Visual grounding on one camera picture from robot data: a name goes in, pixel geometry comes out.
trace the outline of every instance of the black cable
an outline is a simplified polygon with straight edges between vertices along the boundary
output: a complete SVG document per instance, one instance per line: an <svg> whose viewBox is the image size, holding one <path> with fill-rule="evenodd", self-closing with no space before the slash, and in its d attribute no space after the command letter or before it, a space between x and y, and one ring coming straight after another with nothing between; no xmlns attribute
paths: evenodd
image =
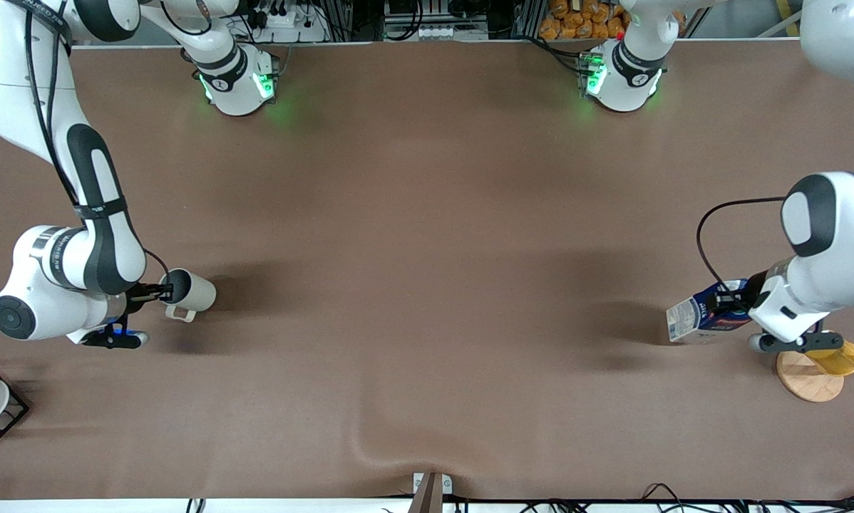
<svg viewBox="0 0 854 513"><path fill-rule="evenodd" d="M307 7L312 7L313 11L316 12L317 17L319 17L320 19L323 19L326 22L326 24L331 26L333 29L338 30L338 32L341 33L341 37L343 39L346 39L352 35L352 31L346 29L344 26L338 26L332 22L332 19L329 17L329 13L326 12L325 7L323 7L323 9L322 9L322 16L320 16L319 10L316 9L316 6L313 6L312 2L307 2ZM306 14L306 16L309 17L309 14L307 13L307 11L304 11L304 14Z"/></svg>
<svg viewBox="0 0 854 513"><path fill-rule="evenodd" d="M706 257L706 252L705 252L705 250L703 250L703 225L706 223L706 219L708 219L710 217L710 215L712 215L715 212L718 212L719 210L726 208L726 207L734 207L734 205L738 205L738 204L756 204L757 202L782 202L782 201L785 201L785 196L771 196L771 197L765 197L765 198L752 198L752 199L748 199L748 200L736 200L736 201L732 201L732 202L723 202L723 204L715 205L715 207L712 207L711 209L709 209L709 211L706 212L703 215L703 217L700 219L700 224L698 224L696 226L696 249L699 250L699 252L700 252L700 259L703 259L703 263L705 264L706 268L709 269L709 273L715 278L715 281L718 282L719 288L723 289L725 292L728 293L729 296L731 296L731 299L734 301L734 305L736 305L737 308L740 308L741 311L749 311L749 308L747 308L747 306L744 306L744 303L742 303L740 299L737 299L737 296L734 296L733 293L731 292L731 290L728 290L727 286L724 286L724 280L721 279L720 276L718 276L718 273L715 272L715 268L711 266L711 264L709 263L708 257Z"/></svg>
<svg viewBox="0 0 854 513"><path fill-rule="evenodd" d="M153 259L155 259L155 260L157 261L157 263L158 263L158 264L160 264L160 266L162 267L162 269L164 269L164 277L165 277L165 278L166 278L167 276L169 276L169 275L170 275L170 270L169 270L169 269L167 269L167 264L166 264L166 263L164 263L164 261L163 261L162 259L160 259L160 257L159 257L159 256L157 256L157 254L154 254L154 253L150 252L149 250L145 249L144 247L143 247L143 251L144 251L144 252L145 252L145 254L147 254L149 257L152 257Z"/></svg>
<svg viewBox="0 0 854 513"><path fill-rule="evenodd" d="M66 10L66 3L68 0L63 0L59 4L59 10L56 11L59 13L59 16L62 17L63 13ZM53 53L52 62L50 65L50 88L48 89L48 96L46 96L46 129L49 130L50 134L53 135L53 97L56 96L56 69L59 66L59 59L56 58L56 53L59 52L59 33L53 34Z"/></svg>
<svg viewBox="0 0 854 513"><path fill-rule="evenodd" d="M385 36L385 39L390 41L404 41L410 39L415 33L418 33L418 30L421 30L421 24L423 24L424 20L424 7L421 4L421 0L412 1L414 3L414 10L411 11L411 25L405 29L405 32L401 36Z"/></svg>
<svg viewBox="0 0 854 513"><path fill-rule="evenodd" d="M801 513L801 511L798 511L797 509L795 509L794 506L791 506L791 504L787 503L786 501L780 500L778 501L778 503L782 504L782 507L785 507L785 509L787 509L791 513Z"/></svg>
<svg viewBox="0 0 854 513"><path fill-rule="evenodd" d="M196 510L192 510L192 503L195 501ZM205 510L205 499L190 499L186 502L186 513L202 513Z"/></svg>
<svg viewBox="0 0 854 513"><path fill-rule="evenodd" d="M164 4L164 2L160 1L159 3L160 3L160 10L164 11L164 16L167 17L167 21L170 22L170 25L173 25L174 29L177 29L180 32L185 33L185 35L187 35L187 36L201 36L204 33L208 33L210 30L212 30L212 20L209 20L209 19L206 19L206 21L208 22L208 27L204 28L203 30L200 30L199 32L189 32L188 30L183 29L183 27L177 25L177 22L173 21L173 18L170 17L170 13L167 12L167 6Z"/></svg>
<svg viewBox="0 0 854 513"><path fill-rule="evenodd" d="M688 507L689 509L695 509L697 511L704 511L705 513L723 513L721 511L715 511L712 509L705 509L705 507L694 506L693 504L687 504L687 503L678 503L678 504L675 504L674 506L671 506L671 507L665 507L665 509L663 509L662 512L668 513L669 511L674 511L675 509L680 509L682 511L682 510L684 510L685 507Z"/></svg>
<svg viewBox="0 0 854 513"><path fill-rule="evenodd" d="M578 56L580 56L578 53L571 53L571 52L567 52L565 50L558 50L556 48L553 48L553 46L548 45L548 43L545 42L544 40L538 39L538 38L532 38L532 36L516 36L515 38L516 39L524 39L525 41L531 42L533 45L537 46L538 48L545 50L545 52L550 53L550 55L553 56L555 61L557 61L557 64L560 64L562 67L568 69L569 71L572 71L573 73L577 73L578 75L591 75L591 73L587 69L574 68L570 64L567 64L567 62L564 62L563 59L560 58L560 56L568 56L568 58L578 58Z"/></svg>
<svg viewBox="0 0 854 513"><path fill-rule="evenodd" d="M59 177L59 181L62 182L63 189L66 190L66 195L69 197L69 201L72 201L72 204L78 204L78 196L76 196L76 191L72 188L71 182L66 178L66 173L63 172L62 167L59 165L59 158L56 156L56 146L53 144L53 133L48 130L46 127L46 121L43 119L43 111L40 108L40 92L37 90L37 78L35 76L35 68L34 68L34 52L32 46L32 30L33 30L33 14L31 11L27 11L25 15L25 49L26 49L26 57L27 57L27 68L29 69L29 78L31 82L31 95L34 97L34 110L37 113L37 123L40 124L41 135L43 136L43 143L46 146L46 152L50 156L50 162L53 163L53 168L56 169L56 176ZM53 64L56 64L56 53L53 53ZM56 84L56 66L53 66L53 77L51 77L50 81L53 85Z"/></svg>
<svg viewBox="0 0 854 513"><path fill-rule="evenodd" d="M249 23L247 23L247 17L241 16L240 20L244 22L244 26L247 27L247 37L250 39L250 43L253 43L255 45L255 36L253 35L253 28L250 27Z"/></svg>
<svg viewBox="0 0 854 513"><path fill-rule="evenodd" d="M532 36L516 36L515 39L524 39L525 41L531 41L537 46L540 46L541 49L545 49L552 54L557 54L560 56L569 56L570 58L578 58L581 52L568 52L567 50L561 50L559 48L554 48L550 43L545 41L544 39L533 38Z"/></svg>

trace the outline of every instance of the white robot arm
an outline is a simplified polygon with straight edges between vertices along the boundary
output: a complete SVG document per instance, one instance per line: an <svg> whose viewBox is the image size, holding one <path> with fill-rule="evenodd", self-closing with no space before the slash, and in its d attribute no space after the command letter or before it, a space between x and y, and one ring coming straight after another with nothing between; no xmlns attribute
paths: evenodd
<svg viewBox="0 0 854 513"><path fill-rule="evenodd" d="M662 65L679 25L674 11L700 9L726 0L620 0L632 22L622 40L609 40L592 49L602 63L587 81L586 92L601 105L619 113L642 107L655 94Z"/></svg>
<svg viewBox="0 0 854 513"><path fill-rule="evenodd" d="M273 100L278 62L271 54L236 43L220 16L237 0L149 0L141 14L176 39L196 68L208 100L229 116L253 113Z"/></svg>
<svg viewBox="0 0 854 513"><path fill-rule="evenodd" d="M127 331L127 315L170 292L139 283L145 253L107 144L82 114L68 62L73 39L127 39L139 23L137 0L0 0L0 136L56 167L82 221L34 227L17 241L0 291L0 331L9 337L66 335L86 345L139 347L148 335ZM235 45L222 32L230 38L219 27L206 39L216 38L227 53ZM211 43L208 50L215 51ZM235 82L251 80L244 73ZM245 88L220 95L232 105L228 97L245 96Z"/></svg>
<svg viewBox="0 0 854 513"><path fill-rule="evenodd" d="M807 0L801 46L815 66L854 83L854 0ZM765 281L749 315L766 334L751 345L762 351L778 342L803 347L812 325L854 306L854 172L801 179L781 217L795 256L756 276Z"/></svg>

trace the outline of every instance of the brown table surface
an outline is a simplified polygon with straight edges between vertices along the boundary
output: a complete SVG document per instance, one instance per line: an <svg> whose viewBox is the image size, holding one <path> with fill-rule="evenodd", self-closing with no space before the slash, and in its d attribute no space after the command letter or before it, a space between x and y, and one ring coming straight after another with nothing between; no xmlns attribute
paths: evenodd
<svg viewBox="0 0 854 513"><path fill-rule="evenodd" d="M0 335L32 405L0 499L363 497L420 470L473 497L854 494L854 377L811 405L756 328L659 345L711 281L701 214L854 169L854 87L798 43L681 43L630 114L527 43L301 48L239 119L175 50L73 64L144 245L219 299L193 324L147 306L139 351ZM35 224L75 218L0 140L0 288ZM704 243L729 278L790 253L778 205ZM854 311L827 326L854 340Z"/></svg>

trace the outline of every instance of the cable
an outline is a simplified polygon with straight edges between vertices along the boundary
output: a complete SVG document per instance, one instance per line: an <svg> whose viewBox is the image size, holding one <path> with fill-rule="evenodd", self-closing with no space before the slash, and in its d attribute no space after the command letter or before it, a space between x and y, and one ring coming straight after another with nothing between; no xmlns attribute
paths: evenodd
<svg viewBox="0 0 854 513"><path fill-rule="evenodd" d="M706 212L703 215L703 217L700 219L700 224L698 224L696 226L696 249L699 250L699 252L700 252L700 259L703 259L703 263L705 264L706 268L709 269L709 273L715 278L715 281L718 282L719 288L724 289L724 291L727 292L729 296L731 296L731 299L734 301L734 305L736 305L737 308L740 308L741 311L749 311L749 308L747 308L747 306L744 306L744 303L742 303L740 299L737 299L737 296L734 296L733 293L731 292L731 290L728 290L727 286L724 285L724 280L721 279L720 276L718 276L718 273L715 272L715 268L711 266L711 264L709 263L708 257L706 257L706 252L705 252L705 250L703 250L703 225L706 223L706 219L708 219L710 217L710 215L712 215L712 214L714 214L714 213L718 212L719 210L726 208L726 207L734 207L734 205L738 205L738 204L757 204L757 202L782 202L782 201L785 201L785 196L771 196L771 197L765 197L765 198L752 198L749 200L736 200L736 201L732 201L732 202L723 202L723 204L715 205L715 207L712 207L711 209L709 209L709 212Z"/></svg>
<svg viewBox="0 0 854 513"><path fill-rule="evenodd" d="M556 48L552 48L552 46L548 45L548 43L544 40L532 38L532 36L516 36L515 38L524 39L525 41L531 42L538 48L545 50L545 52L550 53L550 55L553 56L555 61L557 61L557 64L560 64L562 67L568 69L569 71L572 71L573 73L577 73L578 75L591 75L591 73L587 69L573 68L570 64L567 64L567 62L564 62L563 59L560 58L560 56L568 56L568 58L579 58L580 55L578 53L567 52L565 50L558 50Z"/></svg>
<svg viewBox="0 0 854 513"><path fill-rule="evenodd" d="M287 55L284 56L284 65L278 67L278 77L287 72L287 64L291 61L292 53L294 53L294 45L287 45Z"/></svg>
<svg viewBox="0 0 854 513"><path fill-rule="evenodd" d="M72 184L66 177L66 173L63 172L62 167L59 165L59 158L56 156L56 144L53 143L53 133L48 130L48 127L46 127L46 121L43 119L43 111L40 108L40 92L37 90L37 78L35 76L34 68L34 52L32 48L31 32L33 30L33 19L34 16L31 14L31 11L27 11L27 14L25 15L25 49L27 54L27 68L29 69L29 78L31 79L31 95L34 97L34 110L37 113L37 123L40 124L40 131L43 135L43 145L46 146L46 152L49 154L50 162L53 163L53 168L56 170L56 176L58 176L59 181L62 182L63 189L66 190L66 195L68 195L69 201L72 201L72 204L78 204L78 196L76 196L75 189L72 188ZM56 53L53 53L53 64L56 64ZM53 66L52 69L53 76L50 78L50 82L55 86L56 66Z"/></svg>
<svg viewBox="0 0 854 513"><path fill-rule="evenodd" d="M255 44L255 36L253 35L253 27L247 22L246 16L241 16L240 20L244 22L244 26L247 27L247 37L250 38L250 43Z"/></svg>
<svg viewBox="0 0 854 513"><path fill-rule="evenodd" d="M177 22L173 21L173 18L170 17L170 13L167 12L167 6L164 4L163 0L160 0L160 10L164 11L164 16L167 17L167 21L170 22L170 25L173 25L174 29L179 30L180 32L185 33L187 36L202 36L204 33L208 33L212 30L212 20L206 19L208 22L208 27L199 32L189 32L188 30L183 29L183 27L177 25Z"/></svg>
<svg viewBox="0 0 854 513"><path fill-rule="evenodd" d="M152 257L153 259L155 259L155 260L157 261L157 263L158 263L158 264L160 264L160 266L162 267L162 269L164 269L164 277L165 277L165 278L166 278L167 276L169 276L169 275L170 275L170 270L169 270L169 269L167 269L167 264L166 264L166 263L164 263L164 261L163 261L162 259L160 259L160 257L159 257L159 256L157 256L157 254L152 253L150 250L147 250L147 249L145 249L144 247L143 247L143 251L144 251L144 252L145 252L145 254L147 254L149 257Z"/></svg>
<svg viewBox="0 0 854 513"><path fill-rule="evenodd" d="M192 503L195 501L196 509L192 510ZM186 502L186 513L202 513L205 510L205 499L190 499Z"/></svg>
<svg viewBox="0 0 854 513"><path fill-rule="evenodd" d="M421 3L421 0L412 0L414 3L414 10L411 11L411 25L405 29L405 32L401 36L385 36L385 39L390 41L404 41L406 39L410 39L411 36L414 36L415 33L421 30L421 24L424 20L424 6Z"/></svg>
<svg viewBox="0 0 854 513"><path fill-rule="evenodd" d="M66 10L66 3L68 0L63 0L59 4L59 10L56 11L59 13L59 16L62 17L63 13ZM52 54L52 63L50 65L50 88L48 90L48 96L46 96L46 129L49 130L51 136L53 135L53 97L56 96L56 69L59 66L59 59L56 58L56 52L59 52L59 33L53 34L53 54Z"/></svg>
<svg viewBox="0 0 854 513"><path fill-rule="evenodd" d="M326 22L327 25L329 25L335 30L338 30L341 33L342 40L348 40L346 38L352 35L352 31L346 29L343 26L335 25L335 23L332 22L332 19L329 18L329 14L326 13L326 9L322 9L322 14L319 13L319 9L317 9L316 6L313 6L313 10L316 12L317 19ZM304 10L304 15L309 19L310 14L309 11L307 11L306 9Z"/></svg>

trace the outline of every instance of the green object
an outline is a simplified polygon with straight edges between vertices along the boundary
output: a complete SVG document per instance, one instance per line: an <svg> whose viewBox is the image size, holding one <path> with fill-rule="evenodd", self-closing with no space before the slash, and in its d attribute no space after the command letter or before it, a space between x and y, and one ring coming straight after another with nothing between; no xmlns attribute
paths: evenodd
<svg viewBox="0 0 854 513"><path fill-rule="evenodd" d="M259 94L262 95L263 98L271 98L274 94L273 92L273 81L268 75L258 75L257 73L253 74L253 81L257 84L257 88L259 88Z"/></svg>
<svg viewBox="0 0 854 513"><path fill-rule="evenodd" d="M208 98L209 101L212 101L212 91L208 90L208 84L205 83L205 77L199 75L199 82L202 82L202 87L205 88L205 97Z"/></svg>
<svg viewBox="0 0 854 513"><path fill-rule="evenodd" d="M607 65L600 64L599 68L596 69L592 76L589 77L589 85L587 86L587 90L590 94L597 94L601 90L601 81L607 75Z"/></svg>

